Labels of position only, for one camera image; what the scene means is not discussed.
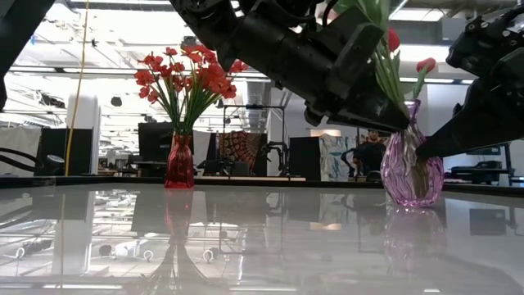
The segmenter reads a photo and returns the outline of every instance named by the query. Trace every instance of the pillar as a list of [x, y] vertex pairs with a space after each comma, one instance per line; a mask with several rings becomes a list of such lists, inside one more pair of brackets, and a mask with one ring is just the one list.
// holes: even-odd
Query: pillar
[[[100, 124], [102, 109], [97, 94], [93, 91], [97, 89], [94, 81], [82, 81], [82, 88], [79, 96], [79, 103], [75, 117], [75, 129], [92, 129], [93, 140], [91, 142], [91, 174], [96, 174], [98, 170], [98, 148], [100, 143]], [[67, 127], [71, 127], [75, 108], [76, 92], [71, 93], [67, 104]]]
[[52, 273], [61, 273], [61, 260], [64, 259], [64, 275], [82, 275], [89, 271], [91, 261], [91, 241], [93, 236], [93, 216], [96, 192], [82, 190], [56, 193], [56, 198], [65, 197], [65, 218], [60, 221], [61, 210], [57, 212], [53, 244]]

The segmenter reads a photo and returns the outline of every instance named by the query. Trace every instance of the purple glass vase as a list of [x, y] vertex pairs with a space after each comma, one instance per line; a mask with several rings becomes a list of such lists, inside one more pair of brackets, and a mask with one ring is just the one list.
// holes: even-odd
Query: purple glass vase
[[382, 159], [384, 188], [395, 203], [406, 207], [428, 207], [435, 203], [444, 184], [442, 159], [418, 159], [415, 150], [426, 139], [417, 125], [420, 101], [406, 102], [409, 126], [391, 135]]

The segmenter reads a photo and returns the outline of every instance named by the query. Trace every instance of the person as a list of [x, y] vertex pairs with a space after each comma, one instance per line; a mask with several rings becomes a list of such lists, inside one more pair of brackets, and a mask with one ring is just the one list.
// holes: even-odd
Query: person
[[372, 171], [380, 171], [382, 158], [386, 152], [380, 134], [376, 130], [368, 130], [365, 142], [361, 143], [353, 152], [353, 162], [359, 165], [362, 175], [368, 175]]

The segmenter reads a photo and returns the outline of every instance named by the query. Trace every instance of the machine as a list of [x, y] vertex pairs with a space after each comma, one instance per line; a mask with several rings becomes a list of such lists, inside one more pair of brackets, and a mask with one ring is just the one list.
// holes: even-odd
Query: machine
[[[219, 62], [236, 59], [304, 98], [305, 118], [318, 125], [353, 125], [395, 132], [408, 119], [382, 92], [370, 57], [384, 35], [357, 7], [318, 26], [321, 0], [170, 0], [176, 12]], [[329, 1], [326, 19], [337, 0]], [[0, 58], [4, 76], [53, 0], [6, 0], [0, 5]], [[508, 30], [523, 13], [516, 7], [497, 20], [477, 17], [451, 47], [447, 62], [477, 75], [463, 109], [418, 149], [421, 157], [446, 157], [524, 136], [522, 77], [524, 33]], [[300, 33], [291, 28], [301, 27]], [[0, 90], [0, 110], [7, 95]]]

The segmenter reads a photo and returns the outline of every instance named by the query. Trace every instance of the bouquet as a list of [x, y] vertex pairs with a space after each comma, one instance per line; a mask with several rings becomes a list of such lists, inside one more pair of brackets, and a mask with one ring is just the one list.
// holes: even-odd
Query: bouquet
[[174, 132], [188, 135], [210, 105], [221, 98], [235, 98], [237, 88], [232, 84], [231, 74], [247, 70], [248, 66], [236, 61], [226, 72], [217, 62], [215, 53], [203, 45], [182, 49], [182, 56], [190, 61], [190, 70], [186, 70], [183, 63], [175, 62], [176, 55], [176, 49], [169, 47], [165, 49], [165, 58], [152, 52], [139, 61], [147, 69], [138, 70], [134, 77], [142, 86], [140, 98], [159, 103], [173, 122]]

